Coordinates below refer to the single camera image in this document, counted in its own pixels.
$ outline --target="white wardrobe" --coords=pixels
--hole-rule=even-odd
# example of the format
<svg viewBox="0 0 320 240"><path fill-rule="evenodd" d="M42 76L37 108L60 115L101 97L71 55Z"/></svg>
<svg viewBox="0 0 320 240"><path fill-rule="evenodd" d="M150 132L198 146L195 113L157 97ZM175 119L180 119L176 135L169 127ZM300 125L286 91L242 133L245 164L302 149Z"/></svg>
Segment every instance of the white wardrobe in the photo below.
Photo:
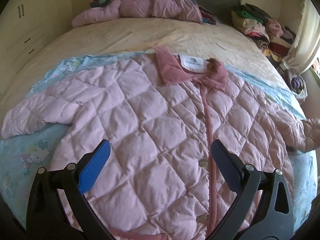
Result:
<svg viewBox="0 0 320 240"><path fill-rule="evenodd" d="M0 97L41 48L71 29L71 0L9 0L0 15Z"/></svg>

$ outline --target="pile of clothes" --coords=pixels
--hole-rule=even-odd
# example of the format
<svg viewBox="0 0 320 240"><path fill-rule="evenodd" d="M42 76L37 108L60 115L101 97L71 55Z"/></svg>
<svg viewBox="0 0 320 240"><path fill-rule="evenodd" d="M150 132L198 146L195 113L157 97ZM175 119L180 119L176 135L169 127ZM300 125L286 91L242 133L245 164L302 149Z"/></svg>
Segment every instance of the pile of clothes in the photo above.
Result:
<svg viewBox="0 0 320 240"><path fill-rule="evenodd" d="M287 26L282 28L268 13L251 4L241 5L231 16L234 27L257 45L302 103L307 96L305 82L282 59L288 54L296 34Z"/></svg>
<svg viewBox="0 0 320 240"><path fill-rule="evenodd" d="M282 28L268 13L251 4L241 5L231 15L234 27L252 40L278 68L296 34L287 26Z"/></svg>
<svg viewBox="0 0 320 240"><path fill-rule="evenodd" d="M92 0L88 9L74 18L74 28L93 23L129 18L170 18L181 21L209 23L221 21L198 6L195 0Z"/></svg>

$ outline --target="pink corduroy collar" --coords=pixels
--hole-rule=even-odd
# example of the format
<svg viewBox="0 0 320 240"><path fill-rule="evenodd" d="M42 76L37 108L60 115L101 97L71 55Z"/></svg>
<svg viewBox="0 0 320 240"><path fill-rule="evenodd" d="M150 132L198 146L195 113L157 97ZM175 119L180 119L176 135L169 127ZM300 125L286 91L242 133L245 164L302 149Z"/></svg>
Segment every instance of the pink corduroy collar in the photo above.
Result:
<svg viewBox="0 0 320 240"><path fill-rule="evenodd" d="M199 74L190 76L185 72L174 55L165 47L155 47L156 58L161 78L166 86L192 81L202 83L210 89L225 91L227 85L227 70L223 63L216 59L209 59L208 64L213 64L205 76L197 78Z"/></svg>

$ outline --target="dark blue gripper pad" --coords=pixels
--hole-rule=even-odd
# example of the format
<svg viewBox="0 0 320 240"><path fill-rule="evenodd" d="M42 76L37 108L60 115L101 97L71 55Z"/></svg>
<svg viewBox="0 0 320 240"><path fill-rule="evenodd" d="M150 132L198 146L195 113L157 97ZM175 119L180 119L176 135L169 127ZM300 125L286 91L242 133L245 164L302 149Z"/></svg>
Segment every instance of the dark blue gripper pad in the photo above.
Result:
<svg viewBox="0 0 320 240"><path fill-rule="evenodd" d="M92 152L93 156L79 174L78 188L82 194L92 189L103 166L110 157L111 146L107 140L103 140Z"/></svg>
<svg viewBox="0 0 320 240"><path fill-rule="evenodd" d="M211 155L230 190L239 195L242 192L243 180L241 168L244 166L239 157L229 153L220 140L211 144Z"/></svg>

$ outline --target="curtain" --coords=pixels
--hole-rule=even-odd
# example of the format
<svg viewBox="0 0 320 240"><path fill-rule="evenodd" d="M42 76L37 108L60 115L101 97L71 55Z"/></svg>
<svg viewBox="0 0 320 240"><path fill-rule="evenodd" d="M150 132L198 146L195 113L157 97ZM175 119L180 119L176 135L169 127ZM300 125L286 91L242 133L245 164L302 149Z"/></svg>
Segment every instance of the curtain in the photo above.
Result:
<svg viewBox="0 0 320 240"><path fill-rule="evenodd" d="M302 74L316 60L320 48L320 16L310 0L305 0L297 37L284 61L296 74Z"/></svg>

